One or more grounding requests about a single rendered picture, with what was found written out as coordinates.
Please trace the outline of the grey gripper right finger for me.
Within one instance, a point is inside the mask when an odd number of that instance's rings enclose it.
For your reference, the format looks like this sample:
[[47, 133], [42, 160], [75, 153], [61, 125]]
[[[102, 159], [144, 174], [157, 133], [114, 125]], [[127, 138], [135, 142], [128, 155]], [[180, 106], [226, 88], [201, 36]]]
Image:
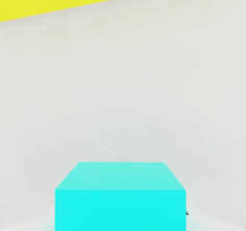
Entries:
[[235, 225], [203, 215], [195, 205], [187, 207], [186, 231], [246, 231]]

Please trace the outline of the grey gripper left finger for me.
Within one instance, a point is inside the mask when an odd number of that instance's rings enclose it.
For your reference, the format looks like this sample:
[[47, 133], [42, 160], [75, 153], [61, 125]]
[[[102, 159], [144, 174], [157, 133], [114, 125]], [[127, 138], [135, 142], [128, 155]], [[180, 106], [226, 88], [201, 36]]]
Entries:
[[46, 214], [16, 224], [3, 231], [55, 231], [55, 208], [51, 206]]

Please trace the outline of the small cyan cube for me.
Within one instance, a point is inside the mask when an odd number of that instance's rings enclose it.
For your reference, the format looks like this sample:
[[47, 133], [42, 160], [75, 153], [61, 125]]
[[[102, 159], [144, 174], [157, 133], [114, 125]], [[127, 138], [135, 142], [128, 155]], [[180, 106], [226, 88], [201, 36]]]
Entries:
[[186, 191], [164, 163], [80, 162], [55, 190], [55, 231], [186, 231]]

